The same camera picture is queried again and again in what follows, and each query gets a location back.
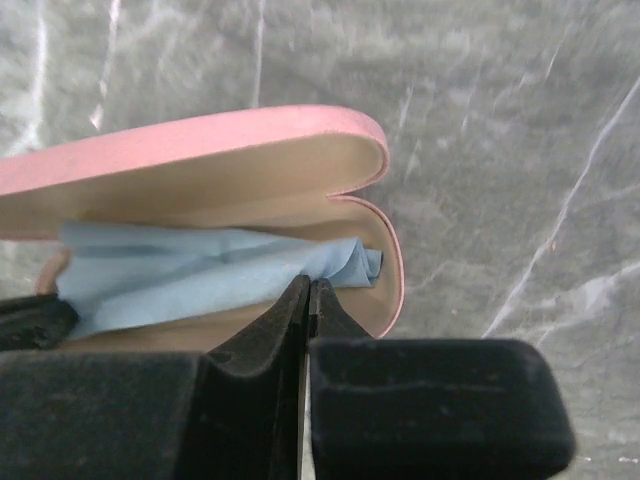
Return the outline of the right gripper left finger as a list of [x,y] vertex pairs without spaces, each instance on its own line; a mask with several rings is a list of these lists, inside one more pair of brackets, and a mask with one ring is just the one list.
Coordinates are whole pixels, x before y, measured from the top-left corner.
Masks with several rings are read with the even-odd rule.
[[5,479],[297,479],[310,282],[201,352],[1,349]]

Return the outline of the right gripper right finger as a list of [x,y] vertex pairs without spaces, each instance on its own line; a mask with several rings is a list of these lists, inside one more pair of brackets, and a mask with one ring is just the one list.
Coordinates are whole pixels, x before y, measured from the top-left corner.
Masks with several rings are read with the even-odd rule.
[[575,455],[552,370],[513,339],[371,337],[312,284],[310,433],[320,479],[548,479]]

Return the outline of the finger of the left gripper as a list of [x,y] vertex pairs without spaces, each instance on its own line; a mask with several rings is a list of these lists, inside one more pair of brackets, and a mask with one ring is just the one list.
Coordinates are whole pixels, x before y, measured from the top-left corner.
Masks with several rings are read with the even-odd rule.
[[78,322],[78,313],[57,294],[2,300],[1,349],[53,349],[70,335]]

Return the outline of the light blue cleaning cloth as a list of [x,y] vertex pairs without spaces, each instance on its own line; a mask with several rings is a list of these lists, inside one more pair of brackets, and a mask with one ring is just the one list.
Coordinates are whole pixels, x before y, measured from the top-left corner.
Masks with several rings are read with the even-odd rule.
[[384,255],[357,237],[311,241],[240,229],[70,222],[56,281],[79,314],[75,338],[277,299],[298,275],[335,287],[375,286]]

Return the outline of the pink glasses case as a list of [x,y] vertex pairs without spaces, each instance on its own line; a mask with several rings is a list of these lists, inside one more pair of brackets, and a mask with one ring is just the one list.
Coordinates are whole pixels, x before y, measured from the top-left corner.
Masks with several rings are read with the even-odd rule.
[[389,166],[381,127],[333,106],[227,112],[49,147],[1,163],[1,236],[51,240],[67,220],[247,228],[306,240],[357,236],[383,254],[372,288],[341,288],[346,312],[385,335],[404,299],[392,224],[358,190]]

